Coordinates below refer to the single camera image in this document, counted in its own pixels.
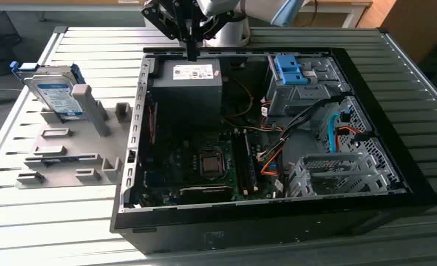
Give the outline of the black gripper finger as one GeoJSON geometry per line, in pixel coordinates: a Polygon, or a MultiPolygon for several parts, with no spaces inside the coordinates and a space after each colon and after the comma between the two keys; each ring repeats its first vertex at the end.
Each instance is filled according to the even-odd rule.
{"type": "Polygon", "coordinates": [[[190,27],[190,60],[196,61],[200,55],[198,44],[202,40],[210,40],[226,23],[236,22],[238,17],[233,13],[221,13],[200,25],[204,15],[194,14],[190,27]]]}
{"type": "Polygon", "coordinates": [[[186,59],[190,61],[190,30],[186,25],[192,19],[192,2],[144,2],[141,14],[161,33],[181,42],[186,59]]]}

